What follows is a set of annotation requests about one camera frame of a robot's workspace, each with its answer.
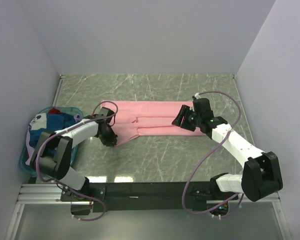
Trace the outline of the pink t shirt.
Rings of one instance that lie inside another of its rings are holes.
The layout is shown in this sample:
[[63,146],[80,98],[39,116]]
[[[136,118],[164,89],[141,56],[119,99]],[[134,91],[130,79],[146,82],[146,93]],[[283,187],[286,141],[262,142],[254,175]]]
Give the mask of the pink t shirt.
[[195,131],[172,125],[182,105],[191,105],[190,101],[115,101],[104,102],[102,107],[118,112],[111,123],[117,135],[117,146],[142,136],[203,136]]

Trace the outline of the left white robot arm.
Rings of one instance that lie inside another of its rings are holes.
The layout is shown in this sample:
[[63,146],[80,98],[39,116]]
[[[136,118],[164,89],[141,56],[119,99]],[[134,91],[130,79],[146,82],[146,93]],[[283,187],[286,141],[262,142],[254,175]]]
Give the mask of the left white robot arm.
[[110,125],[112,119],[112,116],[92,116],[63,130],[42,132],[30,167],[43,182],[47,182],[43,179],[47,176],[71,188],[78,201],[86,200],[90,195],[89,181],[71,167],[72,150],[90,137],[99,138],[107,147],[115,146],[117,135]]

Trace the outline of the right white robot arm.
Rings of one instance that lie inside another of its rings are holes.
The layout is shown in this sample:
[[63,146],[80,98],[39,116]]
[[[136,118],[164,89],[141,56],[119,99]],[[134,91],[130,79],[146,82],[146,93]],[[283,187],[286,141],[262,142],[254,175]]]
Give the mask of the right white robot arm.
[[172,125],[188,131],[200,129],[211,140],[222,145],[241,165],[242,174],[221,173],[210,180],[209,193],[220,200],[227,193],[245,194],[256,202],[283,188],[279,159],[270,151],[255,147],[221,116],[214,116],[209,108],[194,109],[182,105]]

